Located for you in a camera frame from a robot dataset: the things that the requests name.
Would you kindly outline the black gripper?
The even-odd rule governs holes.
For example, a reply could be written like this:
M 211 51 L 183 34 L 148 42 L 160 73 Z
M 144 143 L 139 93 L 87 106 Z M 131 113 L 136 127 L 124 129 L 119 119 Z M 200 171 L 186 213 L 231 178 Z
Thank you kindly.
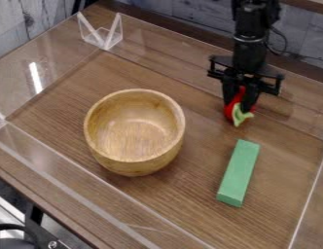
M 242 101 L 242 110 L 248 113 L 264 92 L 279 95 L 285 75 L 266 62 L 267 59 L 266 39 L 238 39 L 232 55 L 214 54 L 210 57 L 208 75 L 223 84 L 224 104 L 228 105 L 246 87 Z

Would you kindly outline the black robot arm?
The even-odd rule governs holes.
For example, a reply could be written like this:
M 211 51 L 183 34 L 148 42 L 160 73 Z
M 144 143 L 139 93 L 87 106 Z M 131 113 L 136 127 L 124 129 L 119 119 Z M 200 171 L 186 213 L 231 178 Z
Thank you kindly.
M 208 75 L 223 84 L 224 104 L 240 97 L 244 113 L 254 110 L 260 94 L 280 93 L 285 75 L 267 63 L 268 35 L 280 18 L 279 0 L 232 0 L 234 53 L 210 57 Z

